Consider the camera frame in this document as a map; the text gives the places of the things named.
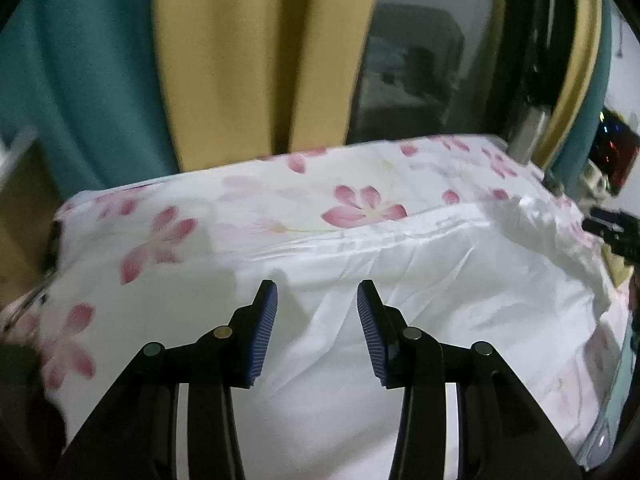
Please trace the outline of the white shirt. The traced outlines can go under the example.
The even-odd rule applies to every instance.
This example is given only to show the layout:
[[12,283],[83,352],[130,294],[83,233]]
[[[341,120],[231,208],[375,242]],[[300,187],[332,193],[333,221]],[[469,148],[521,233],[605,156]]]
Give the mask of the white shirt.
[[574,208],[530,197],[459,204],[314,234],[225,235],[242,299],[265,278],[279,307],[262,377],[234,397],[252,479],[383,479],[401,392],[375,378],[356,308],[371,280],[446,344],[484,340],[573,453],[611,385],[625,321]]

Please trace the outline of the dark monitor with lights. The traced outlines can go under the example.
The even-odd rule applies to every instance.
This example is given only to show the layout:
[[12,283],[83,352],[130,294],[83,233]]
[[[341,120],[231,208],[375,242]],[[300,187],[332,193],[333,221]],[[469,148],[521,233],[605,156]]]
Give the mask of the dark monitor with lights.
[[603,107],[589,159],[608,178],[610,194],[620,194],[639,154],[639,136],[622,116]]

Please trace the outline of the yellow teal curtain right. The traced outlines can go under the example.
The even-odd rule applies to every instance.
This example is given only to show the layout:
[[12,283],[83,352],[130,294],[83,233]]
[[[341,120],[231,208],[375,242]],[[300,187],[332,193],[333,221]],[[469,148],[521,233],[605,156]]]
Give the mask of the yellow teal curtain right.
[[612,55],[612,1],[574,3],[576,24],[560,96],[533,156],[567,194],[578,187],[596,137]]

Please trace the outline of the steel tumbler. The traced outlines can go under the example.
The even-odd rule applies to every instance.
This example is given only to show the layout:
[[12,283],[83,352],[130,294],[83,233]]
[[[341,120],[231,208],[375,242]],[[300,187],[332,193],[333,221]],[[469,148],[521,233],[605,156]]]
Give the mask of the steel tumbler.
[[534,149],[547,129],[551,115],[550,107],[529,105],[518,116],[511,133],[506,154],[521,166],[526,166]]

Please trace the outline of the floral white bed sheet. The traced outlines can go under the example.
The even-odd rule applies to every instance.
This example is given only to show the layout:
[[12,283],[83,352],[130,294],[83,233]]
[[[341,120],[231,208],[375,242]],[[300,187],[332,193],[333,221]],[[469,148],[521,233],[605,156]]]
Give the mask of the floral white bed sheet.
[[188,344],[279,305],[256,385],[234,396],[252,479],[383,479],[402,394],[372,372],[371,280],[446,344],[490,342],[584,465],[610,452],[634,364],[628,288],[582,212],[487,136],[376,142],[80,193],[56,215],[60,273],[18,321],[76,434],[146,343]]

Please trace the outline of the black screwdriver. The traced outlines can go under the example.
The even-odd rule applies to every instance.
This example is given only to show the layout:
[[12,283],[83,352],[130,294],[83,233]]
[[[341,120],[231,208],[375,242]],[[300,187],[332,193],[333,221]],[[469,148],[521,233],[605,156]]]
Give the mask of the black screwdriver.
[[20,242],[1,229],[1,310],[21,300],[27,304],[50,284],[58,270],[62,223],[54,220],[46,237]]

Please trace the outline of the glass window door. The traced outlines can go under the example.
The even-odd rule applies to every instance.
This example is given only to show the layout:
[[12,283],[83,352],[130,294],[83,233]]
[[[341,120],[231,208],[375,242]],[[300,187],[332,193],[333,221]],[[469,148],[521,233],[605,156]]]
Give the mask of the glass window door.
[[375,0],[346,141],[482,128],[506,0]]

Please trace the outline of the brown cardboard box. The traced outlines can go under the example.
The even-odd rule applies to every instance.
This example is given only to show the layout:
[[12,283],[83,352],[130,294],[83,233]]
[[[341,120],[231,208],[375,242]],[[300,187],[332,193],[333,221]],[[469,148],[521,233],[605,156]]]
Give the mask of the brown cardboard box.
[[17,133],[1,155],[2,306],[42,280],[51,223],[60,205],[37,133]]

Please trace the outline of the teal curtain left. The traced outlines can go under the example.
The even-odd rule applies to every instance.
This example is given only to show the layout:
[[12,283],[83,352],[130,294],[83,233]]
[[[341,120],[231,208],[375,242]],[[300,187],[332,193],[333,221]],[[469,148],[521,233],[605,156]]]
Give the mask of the teal curtain left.
[[178,170],[151,0],[22,0],[1,32],[1,139],[32,129],[63,197]]

